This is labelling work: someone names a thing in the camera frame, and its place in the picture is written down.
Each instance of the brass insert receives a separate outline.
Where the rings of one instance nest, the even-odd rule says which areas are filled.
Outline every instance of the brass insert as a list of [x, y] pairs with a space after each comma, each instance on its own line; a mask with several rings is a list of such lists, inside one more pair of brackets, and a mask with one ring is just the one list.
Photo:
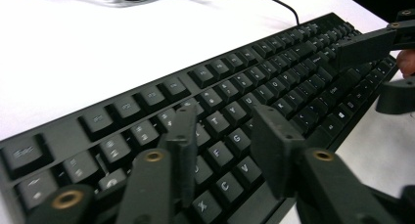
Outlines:
[[83, 193], [77, 190], [71, 190], [58, 195], [52, 202], [56, 209], [65, 209], [72, 207], [82, 201]]
[[314, 151], [313, 155], [314, 157], [324, 161], [331, 161], [334, 159], [333, 155], [326, 153], [324, 151]]
[[160, 161], [163, 157], [164, 157], [164, 155], [162, 153], [150, 152], [150, 153], [146, 154], [146, 161], [148, 161], [148, 162], [157, 162], [157, 161]]

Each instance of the keyboard key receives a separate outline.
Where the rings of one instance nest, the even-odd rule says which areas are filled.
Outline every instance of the keyboard key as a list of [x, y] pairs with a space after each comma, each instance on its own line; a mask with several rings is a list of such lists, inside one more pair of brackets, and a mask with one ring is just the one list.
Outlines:
[[12, 178], [26, 175], [51, 162], [41, 136], [25, 138], [1, 150]]
[[210, 178], [213, 171], [201, 156], [196, 157], [195, 181], [198, 188], [203, 186]]
[[131, 156], [131, 149], [120, 134], [100, 143], [100, 150], [108, 168], [113, 170], [126, 164]]
[[148, 113], [155, 112], [168, 105], [167, 98], [156, 86], [141, 91], [138, 94], [138, 99]]
[[141, 150], [151, 147], [156, 139], [159, 138], [158, 131], [149, 120], [131, 127], [131, 132], [135, 136]]
[[166, 80], [160, 88], [170, 102], [179, 101], [190, 95], [190, 91], [177, 77]]
[[83, 151], [63, 162], [71, 183], [91, 183], [100, 176], [100, 168], [88, 151]]
[[97, 141], [115, 130], [114, 122], [104, 108], [88, 110], [79, 121], [91, 141]]
[[209, 191], [202, 193], [192, 202], [193, 210], [202, 223], [212, 223], [222, 212], [222, 208], [216, 202]]
[[213, 89], [208, 89], [198, 96], [201, 106], [208, 112], [212, 113], [220, 109], [225, 102]]
[[251, 139], [241, 128], [237, 128], [226, 137], [225, 143], [235, 157], [241, 157], [249, 152]]
[[220, 112], [215, 112], [208, 116], [205, 119], [204, 123], [205, 129], [215, 139], [220, 139], [230, 129], [229, 122], [223, 117]]
[[205, 157], [216, 173], [224, 171], [234, 159], [232, 153], [221, 141], [211, 146]]
[[101, 180], [98, 182], [98, 185], [100, 186], [101, 191], [107, 190], [116, 184], [125, 181], [127, 179], [124, 171], [119, 168], [116, 171], [110, 173], [109, 175], [101, 178]]
[[36, 174], [18, 185], [24, 206], [27, 210], [40, 205], [45, 199], [59, 189], [50, 170]]
[[228, 224], [264, 223], [279, 205], [266, 183], [262, 184], [228, 219]]
[[259, 167], [254, 163], [251, 157], [246, 157], [239, 162], [233, 169], [233, 172], [238, 181], [247, 190], [252, 188], [256, 182], [259, 181], [261, 176]]
[[216, 79], [207, 67], [196, 67], [189, 72], [189, 75], [201, 89], [216, 82]]
[[217, 180], [214, 186], [214, 190], [217, 193], [216, 196], [218, 199], [225, 206], [229, 206], [244, 192], [242, 186], [230, 172], [226, 173], [223, 177]]
[[116, 119], [121, 123], [130, 123], [145, 115], [131, 96], [126, 96], [112, 104]]

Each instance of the key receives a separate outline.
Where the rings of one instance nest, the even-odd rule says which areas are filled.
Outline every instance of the key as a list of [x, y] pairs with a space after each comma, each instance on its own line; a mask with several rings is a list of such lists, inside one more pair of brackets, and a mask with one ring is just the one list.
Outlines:
[[205, 88], [213, 84], [216, 80], [213, 74], [208, 70], [207, 67], [197, 67], [189, 72], [193, 81], [201, 88]]
[[227, 169], [234, 157], [228, 148], [226, 148], [226, 146], [219, 141], [207, 149], [205, 158], [214, 171], [216, 173], [220, 173], [221, 171]]
[[228, 172], [214, 184], [214, 191], [219, 200], [225, 206], [229, 206], [244, 192], [244, 189], [235, 177]]
[[150, 148], [159, 138], [159, 133], [149, 120], [145, 120], [130, 128], [142, 150]]
[[215, 139], [220, 139], [230, 129], [229, 122], [220, 112], [215, 112], [208, 116], [205, 121], [205, 128]]
[[129, 161], [131, 149], [120, 134], [103, 141], [100, 150], [104, 155], [104, 161], [108, 168], [113, 170]]
[[166, 80], [160, 88], [170, 102], [179, 101], [190, 95], [190, 91], [177, 77]]
[[63, 166], [71, 183], [95, 183], [100, 169], [88, 151], [67, 158]]
[[98, 185], [100, 186], [101, 191], [104, 191], [126, 179], [127, 177], [124, 171], [122, 171], [122, 169], [119, 168], [116, 171], [110, 173], [109, 175], [101, 178], [101, 180], [98, 182]]
[[225, 143], [235, 157], [241, 157], [249, 152], [251, 139], [241, 128], [237, 128], [226, 137]]
[[18, 185], [24, 207], [31, 210], [40, 205], [49, 195], [58, 190], [58, 184], [50, 170], [36, 174]]
[[233, 169], [233, 173], [238, 181], [247, 190], [252, 188], [256, 182], [259, 181], [261, 176], [259, 167], [254, 163], [251, 157], [246, 157], [241, 162], [239, 162], [238, 165], [236, 165], [236, 167]]
[[202, 193], [192, 202], [192, 208], [202, 223], [212, 223], [222, 212], [222, 208], [209, 191]]
[[40, 136], [35, 136], [24, 138], [1, 150], [12, 178], [24, 176], [51, 161], [46, 151], [42, 150], [41, 145], [43, 143]]
[[79, 121], [91, 141], [97, 141], [115, 130], [113, 120], [103, 108], [89, 110]]
[[138, 99], [148, 113], [155, 112], [168, 104], [167, 98], [156, 86], [141, 91], [138, 94]]
[[129, 123], [145, 115], [131, 96], [124, 97], [112, 104], [116, 118], [123, 123]]

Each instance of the function key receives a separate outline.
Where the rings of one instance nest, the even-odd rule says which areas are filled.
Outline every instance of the function key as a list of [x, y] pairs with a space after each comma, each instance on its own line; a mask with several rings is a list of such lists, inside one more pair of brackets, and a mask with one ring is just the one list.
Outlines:
[[177, 77], [166, 80], [160, 88], [170, 102], [176, 102], [190, 95], [190, 91]]
[[207, 65], [207, 68], [215, 76], [216, 80], [223, 79], [231, 74], [229, 67], [221, 60], [211, 62]]
[[112, 104], [112, 109], [115, 112], [115, 118], [125, 123], [137, 120], [145, 115], [131, 96], [115, 101]]
[[228, 55], [224, 61], [228, 64], [228, 67], [232, 72], [239, 71], [246, 66], [244, 61], [242, 61], [236, 54]]
[[40, 205], [49, 195], [58, 190], [58, 188], [58, 184], [50, 170], [36, 174], [18, 185], [24, 207], [27, 210], [31, 210]]
[[168, 105], [167, 99], [156, 86], [141, 91], [138, 99], [146, 112], [155, 112]]
[[1, 150], [12, 178], [24, 176], [51, 162], [46, 145], [40, 135], [25, 138]]
[[194, 70], [190, 71], [189, 75], [201, 89], [216, 82], [213, 74], [208, 70], [207, 67], [197, 67]]
[[88, 151], [83, 151], [63, 162], [65, 171], [71, 183], [94, 184], [101, 170]]
[[251, 49], [243, 49], [241, 53], [242, 57], [244, 57], [244, 59], [248, 62], [248, 66], [258, 63], [258, 60], [256, 59]]
[[104, 108], [88, 110], [79, 121], [91, 141], [96, 141], [115, 130], [115, 124]]

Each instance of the black key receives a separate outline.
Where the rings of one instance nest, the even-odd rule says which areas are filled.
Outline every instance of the black key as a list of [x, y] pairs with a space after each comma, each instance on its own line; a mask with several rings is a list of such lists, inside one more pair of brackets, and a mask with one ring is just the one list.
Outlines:
[[63, 162], [71, 183], [96, 183], [100, 168], [88, 151], [83, 151]]
[[253, 45], [254, 50], [259, 53], [264, 59], [271, 57], [274, 54], [274, 48], [266, 41], [259, 41]]
[[201, 107], [201, 105], [196, 101], [195, 98], [190, 98], [180, 103], [180, 107], [188, 107], [188, 106], [196, 106], [196, 114], [198, 118], [203, 117], [206, 113], [205, 110]]
[[98, 182], [98, 185], [100, 186], [101, 191], [104, 191], [126, 179], [127, 176], [125, 175], [124, 171], [121, 168], [119, 168], [116, 171], [110, 173], [109, 175], [101, 178], [101, 180]]
[[195, 182], [198, 187], [203, 186], [210, 178], [212, 178], [213, 171], [211, 171], [208, 164], [201, 156], [196, 157], [195, 167]]
[[126, 96], [112, 104], [116, 118], [122, 123], [129, 123], [145, 115], [131, 96]]
[[199, 152], [204, 150], [210, 143], [210, 135], [205, 131], [200, 123], [196, 124], [196, 144], [198, 145]]
[[88, 110], [79, 121], [91, 141], [96, 141], [115, 130], [113, 120], [103, 108]]
[[231, 74], [231, 70], [221, 60], [215, 60], [211, 62], [207, 65], [207, 67], [209, 68], [213, 76], [216, 78], [216, 80], [223, 79]]
[[238, 89], [229, 80], [223, 81], [214, 89], [220, 95], [220, 97], [222, 97], [222, 100], [225, 103], [232, 102], [241, 95]]
[[109, 169], [115, 169], [130, 159], [131, 149], [120, 134], [100, 143], [100, 150]]
[[259, 70], [258, 67], [252, 67], [245, 72], [245, 75], [253, 82], [254, 86], [262, 84], [266, 80], [266, 76]]
[[225, 206], [229, 206], [244, 192], [242, 186], [230, 172], [217, 180], [214, 184], [214, 190], [216, 191], [218, 199]]
[[159, 133], [149, 120], [145, 120], [130, 128], [135, 136], [141, 150], [151, 147], [151, 145], [159, 138]]
[[179, 101], [190, 95], [190, 91], [177, 77], [166, 80], [160, 88], [170, 102]]
[[174, 109], [168, 109], [156, 116], [158, 125], [161, 126], [163, 132], [168, 132], [173, 126], [173, 120], [176, 117]]
[[245, 63], [236, 54], [228, 55], [224, 61], [231, 72], [239, 71], [245, 67]]
[[207, 149], [205, 157], [216, 173], [226, 170], [234, 158], [221, 141]]
[[225, 143], [235, 157], [241, 157], [249, 152], [251, 139], [241, 128], [237, 128], [226, 137]]
[[51, 162], [40, 136], [25, 138], [1, 150], [12, 178], [24, 176]]
[[253, 82], [243, 73], [235, 76], [231, 81], [241, 94], [245, 94], [254, 89]]
[[209, 191], [202, 193], [192, 202], [192, 207], [202, 223], [212, 223], [222, 212]]
[[281, 71], [280, 67], [272, 65], [271, 62], [269, 61], [265, 61], [264, 63], [260, 64], [258, 68], [265, 75], [266, 79], [270, 79], [274, 77], [276, 74], [280, 73]]
[[232, 214], [227, 223], [264, 223], [278, 205], [279, 202], [264, 183]]
[[45, 199], [59, 189], [52, 172], [45, 170], [18, 185], [24, 207], [31, 210], [40, 205]]
[[247, 112], [237, 102], [229, 104], [221, 112], [233, 127], [240, 125], [248, 117]]
[[260, 105], [260, 101], [254, 96], [253, 93], [244, 95], [240, 100], [238, 100], [238, 103], [243, 109], [245, 109], [248, 115], [252, 114], [255, 106]]
[[268, 81], [265, 85], [277, 99], [283, 96], [285, 93], [287, 93], [289, 89], [289, 86], [286, 81], [281, 81], [275, 77]]
[[254, 95], [264, 105], [270, 105], [276, 100], [276, 96], [265, 85], [257, 87]]
[[205, 121], [205, 129], [215, 139], [220, 139], [230, 129], [229, 122], [220, 112], [215, 112], [208, 116]]
[[280, 112], [285, 118], [291, 117], [294, 113], [294, 108], [287, 103], [283, 98], [277, 100], [272, 107]]
[[216, 82], [216, 79], [207, 67], [196, 67], [194, 70], [189, 72], [189, 75], [201, 89]]
[[238, 181], [247, 190], [252, 188], [256, 182], [259, 181], [261, 176], [259, 167], [254, 163], [251, 157], [246, 157], [241, 162], [239, 162], [238, 165], [236, 165], [236, 167], [233, 169], [233, 173]]
[[208, 113], [212, 113], [220, 109], [225, 102], [222, 101], [220, 96], [213, 89], [208, 89], [202, 92], [199, 96], [200, 104]]
[[168, 105], [167, 98], [156, 86], [141, 91], [138, 94], [138, 99], [148, 113], [155, 112]]
[[256, 59], [251, 49], [243, 49], [241, 53], [244, 59], [248, 62], [249, 66], [258, 63], [258, 60]]

